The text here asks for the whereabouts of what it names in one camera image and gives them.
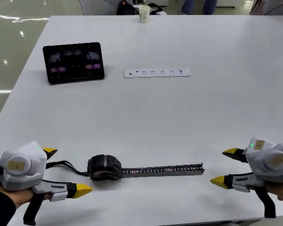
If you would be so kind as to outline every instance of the floor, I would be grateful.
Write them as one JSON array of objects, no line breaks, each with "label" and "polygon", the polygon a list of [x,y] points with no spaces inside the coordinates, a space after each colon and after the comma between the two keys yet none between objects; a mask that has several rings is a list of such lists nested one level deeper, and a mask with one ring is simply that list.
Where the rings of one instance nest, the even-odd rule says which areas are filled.
[{"label": "floor", "polygon": [[[168,14],[180,14],[184,0],[170,0]],[[252,1],[235,8],[217,8],[216,15],[247,15]],[[198,1],[194,14],[202,13]],[[0,0],[0,111],[24,67],[50,15],[82,15],[78,0]],[[263,220],[253,226],[283,226],[283,218]]]}]

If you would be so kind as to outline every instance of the power strip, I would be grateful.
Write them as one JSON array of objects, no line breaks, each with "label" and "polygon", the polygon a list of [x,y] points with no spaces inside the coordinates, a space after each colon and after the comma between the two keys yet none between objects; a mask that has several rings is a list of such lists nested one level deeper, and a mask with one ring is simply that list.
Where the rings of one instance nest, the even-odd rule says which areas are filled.
[{"label": "power strip", "polygon": [[173,68],[143,68],[124,70],[124,78],[151,78],[151,77],[188,77],[190,70],[182,67]]}]

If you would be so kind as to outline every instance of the person's leg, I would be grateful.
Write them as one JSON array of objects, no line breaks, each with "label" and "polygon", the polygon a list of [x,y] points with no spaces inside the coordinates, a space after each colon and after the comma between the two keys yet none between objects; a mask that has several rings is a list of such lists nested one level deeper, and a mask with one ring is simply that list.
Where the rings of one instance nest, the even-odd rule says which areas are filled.
[{"label": "person's leg", "polygon": [[181,12],[185,13],[186,15],[192,15],[194,5],[195,5],[195,0],[185,0],[181,8]]},{"label": "person's leg", "polygon": [[203,6],[203,14],[213,15],[215,13],[217,2],[218,0],[205,0],[204,6]]}]

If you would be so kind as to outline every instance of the cable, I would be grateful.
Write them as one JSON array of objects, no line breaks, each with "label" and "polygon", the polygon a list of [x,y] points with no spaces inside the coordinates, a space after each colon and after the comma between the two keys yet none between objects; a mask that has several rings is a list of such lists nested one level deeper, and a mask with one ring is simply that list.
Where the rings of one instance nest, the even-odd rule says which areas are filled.
[{"label": "cable", "polygon": [[256,6],[259,4],[259,2],[261,2],[262,0],[257,0],[255,5],[253,6],[253,9],[250,11],[250,14],[254,11],[254,9],[256,8]]},{"label": "cable", "polygon": [[68,168],[70,168],[73,172],[75,172],[78,175],[84,176],[84,177],[88,177],[89,173],[88,172],[80,172],[78,171],[70,162],[63,160],[63,161],[54,161],[54,162],[49,162],[46,164],[46,169],[57,166],[57,165],[63,165],[66,166]]},{"label": "cable", "polygon": [[282,6],[283,6],[283,4],[280,5],[280,6],[277,6],[277,7],[273,8],[273,9],[271,9],[270,11],[268,11],[267,13],[265,13],[264,15],[267,15],[267,14],[269,14],[270,12],[272,12],[272,11],[274,11],[275,9],[280,8],[280,7],[282,7]]}]

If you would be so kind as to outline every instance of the sticker label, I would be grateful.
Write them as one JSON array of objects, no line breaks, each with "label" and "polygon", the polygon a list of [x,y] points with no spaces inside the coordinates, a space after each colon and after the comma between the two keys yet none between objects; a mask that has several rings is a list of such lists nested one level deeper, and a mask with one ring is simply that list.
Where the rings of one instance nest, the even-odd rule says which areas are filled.
[{"label": "sticker label", "polygon": [[269,162],[269,164],[272,167],[278,167],[278,166],[282,165],[283,164],[283,155],[279,154],[276,157],[272,158],[272,160]]},{"label": "sticker label", "polygon": [[255,143],[255,150],[262,150],[263,149],[263,145],[264,145],[265,141],[264,140],[257,140]]},{"label": "sticker label", "polygon": [[21,161],[9,161],[8,162],[8,169],[15,170],[15,171],[22,171],[24,170],[25,163]]}]

